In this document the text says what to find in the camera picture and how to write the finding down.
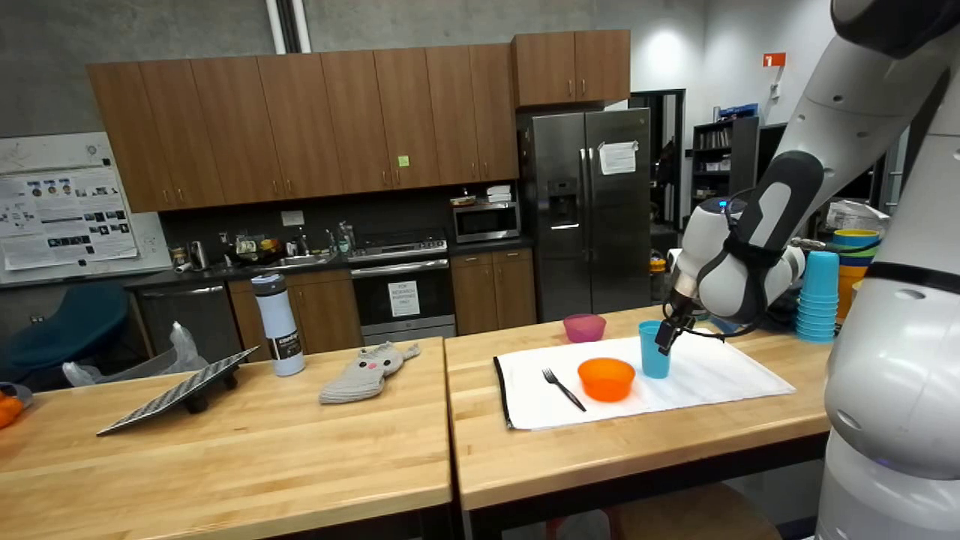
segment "refrigerator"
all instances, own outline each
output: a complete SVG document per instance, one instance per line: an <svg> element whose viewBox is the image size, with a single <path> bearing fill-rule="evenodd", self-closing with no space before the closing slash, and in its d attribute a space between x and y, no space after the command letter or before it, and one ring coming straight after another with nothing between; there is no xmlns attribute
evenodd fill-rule
<svg viewBox="0 0 960 540"><path fill-rule="evenodd" d="M652 114L533 114L519 132L541 322L652 303Z"/></svg>

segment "stove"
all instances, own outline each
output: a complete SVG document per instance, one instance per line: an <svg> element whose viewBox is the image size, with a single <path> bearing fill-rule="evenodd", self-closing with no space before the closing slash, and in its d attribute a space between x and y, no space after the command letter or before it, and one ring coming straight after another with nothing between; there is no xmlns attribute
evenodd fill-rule
<svg viewBox="0 0 960 540"><path fill-rule="evenodd" d="M446 239L403 239L403 242L368 242L358 245L347 262L367 263L367 262L405 262L405 259L428 259L428 254L446 254Z"/></svg>

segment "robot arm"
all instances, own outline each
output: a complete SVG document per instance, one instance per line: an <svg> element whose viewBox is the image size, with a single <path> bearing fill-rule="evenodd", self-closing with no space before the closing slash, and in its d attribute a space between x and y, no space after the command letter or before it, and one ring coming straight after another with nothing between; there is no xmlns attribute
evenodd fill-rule
<svg viewBox="0 0 960 540"><path fill-rule="evenodd" d="M823 53L760 189L744 208L707 201L687 221L661 352L669 355L693 328L698 306L749 322L798 282L803 254L789 245L794 229L891 148L948 73L955 50L936 35L957 22L957 2L943 5L834 0L840 35Z"/></svg>

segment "orange bowl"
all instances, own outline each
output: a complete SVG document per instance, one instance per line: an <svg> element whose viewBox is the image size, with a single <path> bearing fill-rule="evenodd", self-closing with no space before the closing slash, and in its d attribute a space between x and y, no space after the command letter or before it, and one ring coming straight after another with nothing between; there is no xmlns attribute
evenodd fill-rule
<svg viewBox="0 0 960 540"><path fill-rule="evenodd" d="M622 401L630 396L637 369L619 356L593 356L578 364L582 390L597 401Z"/></svg>

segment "wooden table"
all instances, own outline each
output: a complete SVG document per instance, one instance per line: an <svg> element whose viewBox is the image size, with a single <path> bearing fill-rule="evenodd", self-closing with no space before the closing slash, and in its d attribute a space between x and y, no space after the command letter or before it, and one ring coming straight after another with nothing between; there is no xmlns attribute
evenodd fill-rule
<svg viewBox="0 0 960 540"><path fill-rule="evenodd" d="M0 432L4 536L276 536L446 513L442 340L420 340L377 399L318 404L353 355L312 355L295 377L246 364L205 413L178 408L108 439L96 432L186 374L41 394Z"/></svg>
<svg viewBox="0 0 960 540"><path fill-rule="evenodd" d="M607 337L637 337L645 317L661 306L607 316ZM510 432L492 356L545 346L565 346L558 322L444 342L460 505L475 536L823 457L829 346L762 331L732 340L785 377L789 396Z"/></svg>

